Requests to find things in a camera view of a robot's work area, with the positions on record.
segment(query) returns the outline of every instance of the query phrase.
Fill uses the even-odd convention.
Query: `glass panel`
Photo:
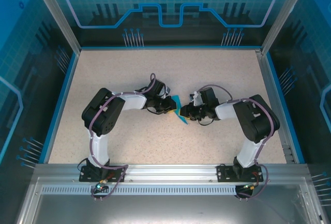
[[[298,0],[270,54],[304,159],[324,180],[320,199],[330,199],[331,0]]]
[[[260,46],[284,0],[58,0],[82,46]]]
[[[0,0],[0,9],[0,209],[1,222],[12,223],[72,50],[42,0]]]
[[[86,196],[41,196],[37,213],[34,224],[317,223],[309,221],[299,187],[292,185],[268,186],[249,202],[234,196],[111,196],[100,204]]]

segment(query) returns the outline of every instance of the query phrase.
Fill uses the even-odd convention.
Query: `enclosure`
[[[331,0],[0,6],[2,223],[329,223]],[[95,202],[96,182],[80,182],[91,150],[82,112],[101,88],[132,92],[151,73],[177,110],[121,113],[107,152],[128,169]],[[247,202],[235,192],[247,183],[221,182],[217,171],[242,149],[241,123],[178,114],[207,84],[234,99],[259,94],[279,119],[259,157],[268,185]]]

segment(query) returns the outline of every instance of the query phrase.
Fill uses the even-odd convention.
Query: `speckled tabletop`
[[[74,73],[49,163],[78,163],[89,155],[82,111],[102,87],[132,91],[149,84],[154,72],[179,95],[182,105],[201,86],[215,83],[233,97],[260,94],[268,101],[255,51],[230,50],[83,50]],[[227,95],[215,89],[219,101]],[[146,110],[123,111],[109,134],[111,163],[216,164],[232,163],[244,134],[238,120],[209,126],[185,125],[175,113],[154,115]],[[260,162],[285,163],[278,133],[268,141]]]

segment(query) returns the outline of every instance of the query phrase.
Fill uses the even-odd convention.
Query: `purple cable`
[[[124,165],[124,166],[114,166],[114,167],[109,167],[109,166],[104,166],[102,164],[99,163],[99,161],[95,158],[95,155],[93,153],[93,138],[94,138],[94,132],[92,131],[92,127],[93,127],[93,124],[95,122],[95,120],[98,118],[98,116],[101,114],[101,112],[104,110],[104,108],[113,100],[115,99],[116,97],[118,96],[121,96],[121,95],[142,95],[148,91],[150,91],[154,84],[155,84],[155,81],[156,81],[156,76],[154,73],[151,73],[151,76],[150,76],[150,80],[153,81],[151,86],[146,89],[145,91],[142,91],[142,92],[122,92],[122,93],[117,93],[115,95],[113,95],[112,97],[110,97],[103,105],[102,107],[99,109],[99,111],[97,112],[97,114],[93,117],[89,127],[88,127],[88,130],[89,130],[89,134],[91,136],[90,140],[89,140],[89,152],[91,153],[91,157],[93,159],[93,161],[98,165],[100,166],[101,168],[104,168],[104,169],[107,169],[107,170],[118,170],[118,169],[124,169],[123,173],[121,174],[121,176],[119,177],[117,183],[115,184],[114,188],[109,192],[108,195],[106,195],[105,197],[103,198],[107,198],[109,197],[113,192],[114,190],[116,189],[116,187],[118,186],[119,182],[121,181],[121,179],[123,178],[123,176],[125,175],[125,172],[126,170],[128,169],[128,165]],[[91,196],[93,198],[95,198],[95,195],[94,195],[94,191],[92,191],[91,193]]]
[[[201,90],[203,90],[204,88],[207,88],[207,87],[217,87],[217,88],[221,88],[222,90],[224,90],[224,91],[230,96],[230,101],[233,100],[233,97],[232,97],[231,93],[230,93],[226,88],[224,88],[224,87],[222,87],[222,86],[219,86],[219,85],[217,85],[217,84],[207,84],[207,85],[203,86],[202,88],[200,88],[200,89],[198,90],[198,92],[201,91]]]
[[[269,122],[270,122],[270,133],[269,135],[267,136],[267,138],[265,138],[263,141],[262,141],[262,144],[260,146],[260,148],[258,149],[257,151],[257,154],[255,155],[254,157],[254,164],[256,166],[262,166],[264,169],[265,169],[265,173],[266,173],[266,179],[265,179],[265,184],[263,185],[262,189],[254,196],[252,197],[249,197],[250,199],[254,199],[256,198],[257,196],[259,196],[265,189],[265,187],[267,186],[268,184],[268,181],[269,181],[269,172],[268,172],[268,169],[265,165],[261,164],[261,163],[258,163],[258,157],[265,145],[265,143],[271,138],[271,136],[274,134],[274,131],[275,131],[275,126],[274,126],[274,122],[273,122],[273,119],[271,117],[271,115],[268,113],[268,111],[261,105],[259,104],[257,101],[253,100],[253,99],[250,99],[250,98],[242,98],[242,99],[238,99],[238,100],[233,100],[233,101],[229,101],[228,103],[231,103],[231,102],[240,102],[240,101],[250,101],[252,103],[254,103],[256,106],[258,106],[264,113],[265,115],[267,116]]]

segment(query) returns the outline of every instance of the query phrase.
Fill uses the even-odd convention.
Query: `purple wire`
[[[121,176],[119,177],[119,179],[118,179],[117,183],[115,184],[114,188],[109,192],[108,195],[106,195],[106,196],[103,197],[103,198],[107,198],[107,197],[109,197],[109,196],[114,192],[114,190],[115,190],[116,187],[118,186],[119,182],[121,181],[121,179],[122,179],[123,176],[125,175],[125,172],[126,172],[126,170],[128,169],[129,166],[128,166],[128,165],[124,165],[124,166],[113,166],[113,167],[109,167],[109,166],[104,166],[104,165],[102,165],[102,164],[99,163],[99,161],[95,158],[95,155],[94,155],[94,153],[93,153],[93,139],[94,139],[94,132],[92,131],[93,124],[94,124],[95,120],[98,118],[98,116],[101,114],[101,112],[104,110],[104,108],[105,108],[105,107],[106,107],[106,106],[107,106],[107,105],[108,105],[113,99],[115,99],[116,97],[121,96],[121,95],[142,95],[142,94],[144,94],[144,93],[150,91],[150,90],[153,88],[153,86],[154,86],[154,84],[155,84],[155,81],[156,81],[156,75],[155,75],[155,73],[151,73],[150,80],[151,80],[151,81],[153,80],[153,82],[152,82],[151,86],[150,86],[148,89],[146,89],[145,91],[142,91],[142,92],[122,92],[122,93],[117,93],[117,94],[113,95],[112,97],[110,97],[110,98],[109,98],[109,99],[108,99],[108,100],[102,105],[102,107],[99,109],[99,111],[97,112],[97,114],[93,117],[93,119],[92,119],[92,121],[91,121],[91,123],[90,123],[90,125],[89,125],[89,127],[88,127],[89,134],[90,134],[90,136],[91,136],[91,138],[90,138],[90,140],[89,140],[89,152],[90,152],[90,154],[91,154],[91,157],[92,157],[93,161],[94,161],[98,166],[100,166],[101,168],[104,168],[104,169],[107,169],[107,170],[124,169],[123,173],[122,173]],[[92,191],[91,196],[92,196],[93,198],[95,198],[94,191]]]
[[[260,148],[258,149],[255,157],[254,157],[254,164],[256,166],[262,166],[264,169],[265,169],[265,173],[266,173],[266,179],[265,179],[265,184],[263,185],[262,189],[254,196],[252,197],[249,197],[249,199],[254,199],[256,197],[258,197],[265,189],[265,187],[267,186],[268,184],[268,181],[269,181],[269,172],[268,172],[268,169],[265,165],[261,164],[261,163],[258,163],[258,157],[265,145],[265,143],[271,138],[271,136],[274,134],[274,131],[275,131],[275,126],[274,126],[274,122],[273,122],[273,119],[271,117],[271,115],[268,113],[268,111],[260,104],[258,103],[257,101],[253,100],[253,99],[250,99],[250,98],[242,98],[242,99],[238,99],[238,100],[233,100],[233,101],[230,101],[230,102],[240,102],[240,101],[250,101],[252,103],[254,103],[256,106],[258,106],[264,113],[265,115],[267,116],[269,122],[270,122],[270,133],[269,135],[267,136],[267,138],[265,138],[263,141],[262,141],[262,144],[260,146]]]
[[[201,90],[203,90],[204,88],[207,88],[207,87],[217,87],[217,88],[221,88],[222,90],[224,90],[224,91],[230,96],[230,101],[233,100],[233,97],[232,97],[231,93],[230,93],[226,88],[224,88],[224,87],[222,87],[222,86],[219,86],[219,85],[217,85],[217,84],[207,84],[207,85],[203,86],[202,88],[200,88],[200,89],[198,90],[198,92],[201,91]]]

